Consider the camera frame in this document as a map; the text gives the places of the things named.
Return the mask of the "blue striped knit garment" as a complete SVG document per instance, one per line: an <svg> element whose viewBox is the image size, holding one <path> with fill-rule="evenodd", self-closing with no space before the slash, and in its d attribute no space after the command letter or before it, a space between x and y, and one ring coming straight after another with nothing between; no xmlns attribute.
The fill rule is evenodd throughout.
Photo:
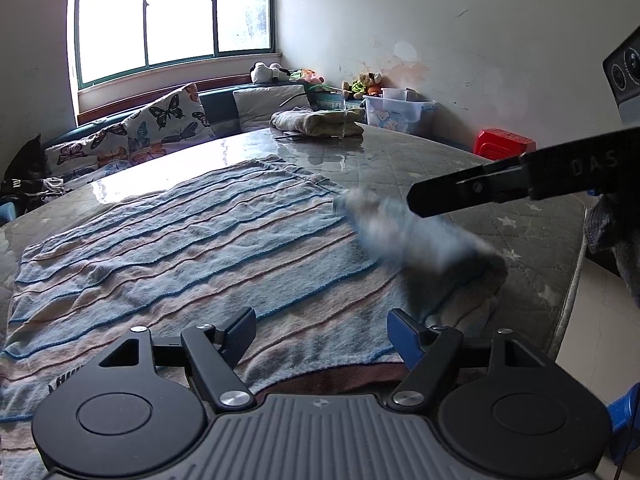
<svg viewBox="0 0 640 480"><path fill-rule="evenodd" d="M37 405L131 326L176 336L252 308L238 372L260 391L393 361L392 309L476 336L507 275L494 248L448 219L276 156L122 205L23 252L1 353L2 477L43 475Z"/></svg>

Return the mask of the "red plastic stool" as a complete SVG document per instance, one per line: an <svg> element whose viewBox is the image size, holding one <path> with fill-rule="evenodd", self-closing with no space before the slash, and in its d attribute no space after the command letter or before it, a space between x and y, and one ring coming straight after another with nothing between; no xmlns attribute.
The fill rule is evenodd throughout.
<svg viewBox="0 0 640 480"><path fill-rule="evenodd" d="M480 130L473 146L475 155L490 160L503 160L535 150L534 140L502 129Z"/></svg>

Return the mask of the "clear plastic storage box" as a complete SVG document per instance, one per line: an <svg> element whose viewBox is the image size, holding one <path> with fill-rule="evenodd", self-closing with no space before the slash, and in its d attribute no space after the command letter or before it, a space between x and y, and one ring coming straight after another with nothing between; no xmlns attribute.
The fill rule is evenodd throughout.
<svg viewBox="0 0 640 480"><path fill-rule="evenodd" d="M383 88L382 96L364 98L364 109L369 126L425 138L431 134L438 103L412 89Z"/></svg>

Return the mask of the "butterfly print cushion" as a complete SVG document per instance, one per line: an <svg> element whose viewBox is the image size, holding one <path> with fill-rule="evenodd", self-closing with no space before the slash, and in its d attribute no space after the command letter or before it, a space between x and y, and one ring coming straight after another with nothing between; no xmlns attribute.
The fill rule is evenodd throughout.
<svg viewBox="0 0 640 480"><path fill-rule="evenodd" d="M44 151L48 175L72 180L128 159L128 133L122 124L107 126L84 138L56 144Z"/></svg>
<svg viewBox="0 0 640 480"><path fill-rule="evenodd" d="M196 84L186 84L142 107L122 125L133 165L215 139Z"/></svg>

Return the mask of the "folded yellow patterned blanket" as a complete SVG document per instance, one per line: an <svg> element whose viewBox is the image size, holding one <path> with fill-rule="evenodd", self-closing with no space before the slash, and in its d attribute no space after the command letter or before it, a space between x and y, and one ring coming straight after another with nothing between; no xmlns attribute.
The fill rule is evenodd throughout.
<svg viewBox="0 0 640 480"><path fill-rule="evenodd" d="M275 112L269 127L281 132L301 134L311 138L347 138L361 136L363 110L281 110Z"/></svg>

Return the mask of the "grey plain pillow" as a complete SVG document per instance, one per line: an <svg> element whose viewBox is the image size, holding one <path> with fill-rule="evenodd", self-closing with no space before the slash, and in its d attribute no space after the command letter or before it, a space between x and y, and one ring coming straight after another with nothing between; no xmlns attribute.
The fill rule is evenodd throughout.
<svg viewBox="0 0 640 480"><path fill-rule="evenodd" d="M242 132L267 128L271 116L282 110L310 110L311 104L301 84L246 88L233 91Z"/></svg>

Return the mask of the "black bag on bench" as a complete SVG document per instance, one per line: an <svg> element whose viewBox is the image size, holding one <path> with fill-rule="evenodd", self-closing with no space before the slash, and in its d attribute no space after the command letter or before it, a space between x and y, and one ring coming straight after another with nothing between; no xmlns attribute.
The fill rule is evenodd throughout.
<svg viewBox="0 0 640 480"><path fill-rule="evenodd" d="M23 145L6 168L1 182L1 203L12 204L17 214L24 214L64 194L63 180L48 175L38 134Z"/></svg>

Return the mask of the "brown plush toys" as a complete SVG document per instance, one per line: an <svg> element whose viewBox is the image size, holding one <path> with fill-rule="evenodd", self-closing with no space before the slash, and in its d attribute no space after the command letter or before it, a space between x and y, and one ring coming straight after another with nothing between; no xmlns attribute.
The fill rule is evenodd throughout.
<svg viewBox="0 0 640 480"><path fill-rule="evenodd" d="M361 100L366 96L382 96L382 79L380 73L361 73L351 82L342 82L342 93L345 100Z"/></svg>

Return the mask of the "black white plush toy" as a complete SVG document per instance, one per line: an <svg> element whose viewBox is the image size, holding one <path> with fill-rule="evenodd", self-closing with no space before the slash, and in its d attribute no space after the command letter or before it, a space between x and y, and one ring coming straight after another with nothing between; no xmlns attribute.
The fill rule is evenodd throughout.
<svg viewBox="0 0 640 480"><path fill-rule="evenodd" d="M257 62L250 70L250 80L253 84L277 84L290 79L291 73L279 63L267 65L264 62Z"/></svg>

